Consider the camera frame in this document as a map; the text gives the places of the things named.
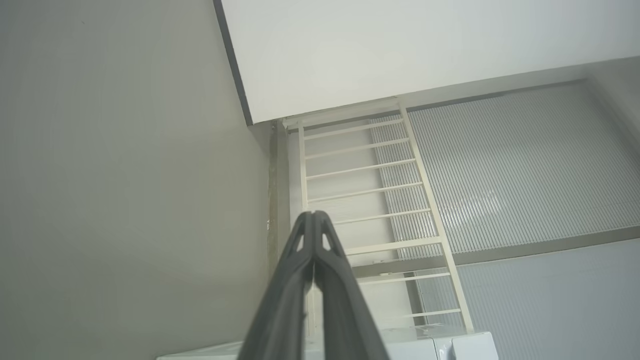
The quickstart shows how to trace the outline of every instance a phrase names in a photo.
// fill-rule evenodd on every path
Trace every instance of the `metal frame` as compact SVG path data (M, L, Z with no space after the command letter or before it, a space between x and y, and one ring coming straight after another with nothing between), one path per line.
M571 236L569 238L521 244L499 249L462 252L453 255L458 266L485 263L487 261L505 260L548 254L550 252L579 249L581 247L603 245L618 241L640 238L640 226L623 227L621 229L602 231L601 233ZM441 258L419 258L404 261L389 261L371 265L356 266L353 273L358 278L369 278L388 274L413 273L420 270L430 270L445 267Z
M558 83L580 81L587 77L587 66L573 65L443 86L399 94L395 97L292 115L282 118L282 121L287 130L295 131L300 121L307 127L315 127L322 124L342 122L347 119L366 119L386 111L397 111L396 102L398 99L402 100L404 106L410 110L424 106L435 106L436 104L465 102L478 97L492 97L496 94L521 91L538 86L552 86Z
M353 222L363 222L363 221L374 220L374 219L398 217L398 216L409 215L409 214L414 214L414 213L430 212L432 214L432 216L433 216L435 227L436 227L436 230L438 232L438 236L431 237L431 238L407 240L407 241L395 241L395 242L390 242L390 243L384 243L384 244L378 244L378 245L369 245L369 246L352 248L352 249L344 249L344 252L346 253L346 255L350 256L350 255L356 255L356 254L366 254L366 253L372 253L372 252L381 252L381 251L405 249L405 248L408 248L408 247L439 244L441 246L441 248L442 248L442 254L443 254L443 257L444 257L444 260L445 260L445 264L446 264L446 267L447 267L447 272L446 273L436 274L436 275L404 277L402 279L386 279L386 280L380 280L380 281L369 281L369 282L363 282L361 284L363 284L363 285L383 284L383 283L387 283L387 282L411 281L411 280L417 280L417 279L427 279L427 278L430 278L430 277L450 276L451 277L451 281L453 283L454 295L456 297L456 300L458 301L458 308L456 308L456 309L446 309L446 310L441 310L441 311L432 311L432 312L427 312L427 313L417 313L417 314L403 315L402 317L403 318L415 318L415 317L420 317L420 316L425 316L426 317L426 316L431 316L431 315L440 315L440 314L448 314L448 313L460 313L461 316L462 316L463 324L464 324L465 329L467 330L467 332L473 332L474 328L473 328L473 325L472 325L472 322L471 322L471 316L469 314L467 301L465 299L465 296L464 296L464 293L463 293L463 290L462 290L462 285L460 283L460 277L458 276L458 271L456 269L456 265L455 265L455 262L453 260L453 255L451 253L451 247L449 246L449 240L447 239L447 236L446 236L446 233L445 233L445 229L444 229L444 225L443 225L442 219L440 217L440 213L438 211L438 207L436 206L435 196L433 195L433 191L431 189L431 185L430 185L429 179L427 177L426 169L424 168L424 163L422 162L422 157L420 156L420 151L418 149L418 145L417 145L417 142L416 142L416 139L415 139L415 135L413 133L413 128L412 128L411 122L409 120L409 116L407 114L407 110L404 107L402 101L400 99L398 99L398 98L395 98L393 100L393 104L395 104L396 110L399 110L400 115L401 115L401 119L391 120L391 121L388 121L388 122L382 122L382 123L376 123L376 124L370 124L370 125L365 125L365 126L355 126L355 127L351 127L351 128L348 128L348 129L343 129L343 130L338 130L338 131L330 131L330 132L323 133L323 134L318 134L318 135L305 136L305 129L304 129L305 126L309 126L309 125L311 125L311 123L315 123L315 121L313 121L313 120L310 121L310 119L299 119L298 121L296 121L296 127L298 128L298 144L299 144L299 150L300 150L299 159L300 159L300 183L301 183L301 192L302 192L302 194L301 194L302 195L302 210L303 211L308 211L309 202L331 201L331 200L341 199L341 198L345 198L345 197L356 197L356 196L365 195L365 194L368 194L368 193L385 192L385 191L389 191L389 190L395 190L395 189L398 189L398 188L406 188L406 187L410 187L410 186L420 186L420 185L422 185L424 187L424 192L426 194L427 202L429 204L429 208L427 208L427 209L419 209L419 210L412 210L412 211L404 211L404 212L400 212L400 213L391 213L391 214L376 215L376 216L372 216L372 217L364 217L364 218L355 218L355 219L343 220L343 221L334 222L334 225L350 224L350 223L353 223ZM389 99L384 99L382 104L376 104L375 102L373 102L373 103L370 103L369 107L371 108L371 111L372 111L373 109L379 109L379 108L387 109L389 107L389 105L390 105ZM305 153L305 140L316 139L316 138L325 138L325 137L329 137L329 136L333 136L333 135L340 135L340 134L344 134L344 133L350 133L350 132L353 132L353 131L364 131L364 130L372 129L372 128L375 128L375 127L394 125L394 124L404 124L404 129L405 129L405 132L406 132L406 135L407 135L406 138L398 139L398 140L391 140L391 141L387 141L387 142L374 143L374 144L370 144L370 145L350 147L350 148L347 148L347 149L341 149L341 150L336 150L336 151L323 152L323 153L320 153L320 154L307 155ZM324 157L324 156L332 156L332 155L342 154L342 153L351 152L351 151L374 149L374 148L377 148L377 147L382 147L382 146L387 146L387 145L395 145L395 144L398 144L398 143L405 143L405 142L409 144L409 146L410 146L410 148L412 150L413 159L395 161L395 162L386 163L386 164L378 164L378 165L373 165L373 166L368 166L368 167L341 170L341 171L337 171L337 172L330 172L330 173L319 174L319 175L314 175L314 176L307 176L307 168L306 168L306 166L307 166L307 160L309 160L309 159L320 158L320 157ZM309 199L308 198L307 181L309 181L311 179L317 179L319 177L326 177L326 176L339 176L341 174L345 174L345 173L352 172L352 171L368 170L368 169L383 168L383 167L391 167L391 166L401 165L401 164L405 164L405 163L415 163L416 164L416 167L418 169L418 173L420 174L420 182L419 183L405 184L405 185L401 185L401 186L391 186L391 187L388 187L388 188L379 188L379 189L374 189L374 190L366 190L366 191L361 191L361 192L347 193L347 194L342 194L342 195L334 195L334 196L331 196L331 197L324 197L324 198L317 198L317 199ZM310 296L307 297L307 304L308 304L308 307L311 308L311 312L312 312L312 314L310 314L310 316L308 317L308 323L309 323L308 331L309 331L309 334L313 334L314 331L315 331L315 327L316 327L315 311L313 310L315 308L313 293L314 293L314 289L312 289L310 291L310 293L309 293Z

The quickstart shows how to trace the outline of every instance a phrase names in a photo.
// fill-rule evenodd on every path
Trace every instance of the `corrugated panel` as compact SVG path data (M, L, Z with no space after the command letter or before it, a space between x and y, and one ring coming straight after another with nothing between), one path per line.
M458 267L478 330L501 359L637 359L640 240ZM425 311L454 307L448 278L419 280ZM430 323L460 325L452 315Z
M400 115L391 115L373 119L371 122L378 123L399 118ZM371 136L374 142L385 142L406 138L406 131L404 130L404 125L397 124L373 129ZM390 163L393 161L412 159L413 154L409 144L402 143L377 148L376 157L378 163ZM384 187L420 182L420 175L414 163L382 168L380 169L380 176ZM385 200L389 213L399 213L429 207L424 189L421 186L385 192ZM395 241L427 238L437 235L431 213L391 218L390 222ZM440 248L434 245L401 249L398 253L401 259L424 258L426 256L441 254Z
M582 84L409 112L455 253L640 224L640 159ZM388 120L388 117L372 122ZM397 136L373 129L374 141ZM380 150L394 161L408 147ZM416 181L413 165L383 169L385 186ZM424 203L387 194L389 210ZM393 223L396 241L433 231L427 217ZM420 250L403 258L430 256Z

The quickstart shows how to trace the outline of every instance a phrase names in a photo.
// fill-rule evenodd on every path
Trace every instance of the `ladder rail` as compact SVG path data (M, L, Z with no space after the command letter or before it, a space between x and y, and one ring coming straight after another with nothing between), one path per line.
M418 173L420 174L420 180L422 181L422 185L424 186L424 193L427 197L427 202L429 204L429 207L432 208L431 215L433 216L436 230L438 231L438 235L445 239L442 242L442 255L444 256L445 262L447 264L447 271L451 273L451 282L453 283L453 290L456 296L456 300L458 301L458 306L460 307L462 321L465 324L467 332L471 333L474 331L474 326L471 322L471 314L469 313L467 300L462 290L462 283L460 282L458 270L456 269L456 263L453 260L451 246L449 245L449 240L447 239L447 235L444 230L444 223L442 222L442 218L440 217L440 212L438 210L438 206L436 205L435 196L433 195L433 190L431 189L431 183L429 182L429 177L427 176L427 170L424 168L424 162L422 162L422 156L420 155L420 149L418 148L418 141L416 141L415 139L413 126L411 125L411 120L409 119L409 114L407 113L407 110L400 99L398 99L398 107L400 108L400 115L404 120L404 129L406 131L407 137L409 138L409 145L413 152L413 157L415 158L415 164L418 168Z

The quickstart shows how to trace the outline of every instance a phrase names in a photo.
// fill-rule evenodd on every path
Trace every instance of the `metal ladder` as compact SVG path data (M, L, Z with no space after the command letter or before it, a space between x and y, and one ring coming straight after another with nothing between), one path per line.
M401 116L401 118L397 119L397 120L379 122L379 123L368 124L368 125L363 125L363 126L349 127L347 129L329 131L329 132L326 132L326 133L320 133L320 134L308 135L308 136L305 136L305 120L304 119L300 119L300 120L297 121L297 126L298 126L298 144L299 144L299 149L300 149L300 180L301 180L301 192L302 192L302 198L301 198L302 199L302 210L303 211L308 211L309 210L308 205L310 203L313 203L313 202L331 201L331 200L336 200L336 199L344 199L344 198L348 198L348 197L357 197L357 196L360 196L360 195L366 195L366 194L370 194L370 193L387 192L387 191L390 191L390 190L409 188L409 187L413 187L413 186L423 186L424 187L424 192L425 192L426 198L427 198L427 203L429 204L429 208L419 209L419 210L411 210L411 211L403 211L403 212L391 213L391 214L376 215L376 216L371 216L371 217L354 218L354 219L349 219L349 220L336 221L333 224L334 225L350 224L350 223L354 223L354 222L363 222L363 221L375 220L375 219L381 219L381 218L393 218L393 217L399 217L399 216L402 216L402 215L430 212L432 214L432 216L433 216L433 220L434 220L434 223L435 223L435 228L436 228L436 231L438 233L438 236L429 237L429 238L414 239L414 240L406 240L406 241L395 241L395 242L385 243L385 244L381 244L381 245L369 245L369 246L363 246L363 247L355 247L355 248L351 248L351 249L344 249L344 251L349 256L349 255L367 254L367 253L372 253L372 252L381 252L381 251L388 251L388 250L398 250L398 249L403 249L403 248L408 248L408 247L416 247L416 246L423 246L423 245L439 244L439 246L442 248L442 255L445 258L445 262L446 262L446 265L447 265L447 272L441 273L441 274L433 274L433 275L420 275L420 276L413 276L413 277L403 277L403 278L398 278L398 279L385 279L385 280L379 280L379 281L366 281L366 282L360 282L360 284L361 285L383 284L383 283L388 283L388 282L411 281L411 280L418 280L418 279L429 279L429 278L434 278L434 277L450 276L451 277L451 281L453 283L454 294L455 294L456 300L458 302L458 308L456 308L456 309L446 309L446 310L441 310L441 311L431 311L431 312L426 312L426 313L408 314L408 315L405 315L405 316L402 316L402 317L403 318L415 318L415 317L422 317L422 316L427 317L427 316L431 316L431 315L460 313L460 315L462 316L462 321L463 321L463 324L465 326L466 331L468 333L471 333L471 332L473 332L474 329L473 329L473 325L472 325L472 322L471 322L471 317L469 315L469 309L468 309L468 306L467 306L467 301L465 300L465 296L464 296L464 293L462 291L462 286L460 284L460 277L458 276L458 271L456 269L456 264L454 263L454 260L453 260L453 255L451 253L451 247L449 246L449 241L447 240L447 235L446 235L445 230L444 230L444 225L442 223L442 219L440 217L440 213L438 211L438 207L436 206L435 197L433 196L433 191L431 189L431 185L429 184L429 179L427 178L427 173L426 173L426 170L424 168L424 163L422 162L422 158L420 156L420 151L418 150L418 144L416 142L415 135L413 133L412 125L411 125L411 123L409 121L409 116L407 114L406 108L403 106L403 104L400 101L400 99L397 99L397 98L394 99L394 103L395 103L395 106L397 106L397 109L400 111L400 116ZM391 141L386 141L386 142L373 143L373 144L370 144L370 145L349 147L347 149L340 149L340 150L336 150L336 151L322 152L322 153L319 153L319 154L313 154L313 155L309 155L309 156L307 156L305 154L305 141L306 140L330 137L330 136L333 136L333 135L340 135L340 134L344 134L344 133L350 133L350 132L353 132L353 131L364 131L364 130L368 130L368 129L374 129L376 127L389 126L389 125L394 125L394 124L404 124L404 130L405 130L406 135L407 135L406 138L402 138L402 139L398 139L398 140L391 140ZM411 149L412 154L413 154L413 158L412 159L401 160L401 161L393 161L393 162L389 162L389 163L382 163L382 164L371 165L371 166L366 166L366 167L351 168L351 169L347 169L347 170L341 170L341 171L329 172L329 173L325 173L325 174L307 176L307 160L315 159L315 158L321 158L321 157L324 157L324 156L333 156L333 155L338 155L338 154L344 154L344 153L352 152L352 151L362 151L362 150L367 150L367 149L374 149L374 148L377 148L377 147L383 147L383 146L394 145L394 144L399 144L399 143L409 143L410 149ZM414 163L415 166L417 167L418 173L420 175L420 182L419 183L402 184L402 185L398 185L398 186L389 186L389 187L386 187L386 188L378 188L378 189L373 189L373 190L364 190L364 191L360 191L360 192L345 193L345 194L334 195L334 196L329 196L329 197L320 197L320 198L315 198L315 199L309 199L308 198L308 195L307 195L307 181L309 181L309 180L317 179L317 178L320 178L320 177L336 176L336 175L341 175L341 174L345 174L345 173L349 173L349 172L355 172L355 171L361 171L361 170L370 170L370 169L377 169L377 168L393 167L393 166L396 166L396 165L402 165L402 164L407 164L407 163ZM314 300L313 300L313 298L314 298L313 289L312 289L312 291L310 291L309 298L307 299L308 307L314 308L315 304L314 304ZM308 317L308 320L309 320L309 323L310 323L310 325L309 325L309 333L313 334L314 328L315 328L315 314L312 313L311 316Z

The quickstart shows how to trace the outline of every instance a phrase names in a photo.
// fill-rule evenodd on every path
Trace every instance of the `wall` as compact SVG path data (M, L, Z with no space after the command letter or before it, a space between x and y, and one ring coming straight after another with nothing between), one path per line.
M352 126L366 124L365 120L350 122L319 129L306 130L305 135L314 135L326 131L334 131ZM343 135L307 140L305 151L307 156L321 152L334 151L347 147L367 145L372 143L369 131L356 131ZM289 135L289 186L291 201L291 222L301 211L300 191L300 160L298 133ZM317 175L327 172L346 170L377 164L375 152L372 149L327 156L307 160L307 175ZM351 172L340 176L322 177L308 181L308 198L326 197L342 193L381 188L380 175L377 170ZM332 221L348 220L387 213L384 196L374 193L358 197L338 199L330 202L309 204L309 210L323 210ZM345 249L374 245L394 241L390 224L387 219L356 222L352 224L336 225L336 233ZM376 252L349 257L351 266L371 264L375 261L388 261L397 256L393 252ZM403 282L389 284L375 284L362 286L367 305L379 328L406 327L413 325L411 318L394 318L395 316L412 313L406 285ZM316 304L321 303L321 297L316 295ZM321 322L321 309L317 308L316 321Z
M636 0L224 5L254 121L640 55Z
M474 327L493 334L500 359L635 359L638 256L635 239L463 265L458 272ZM419 281L427 311L453 301L436 299L452 291L441 279ZM446 316L432 321L457 320Z
M582 82L409 117L454 253L640 224L640 157Z
M640 151L640 57L590 66L588 78Z
M152 359L243 337L268 132L210 0L0 4L0 348Z

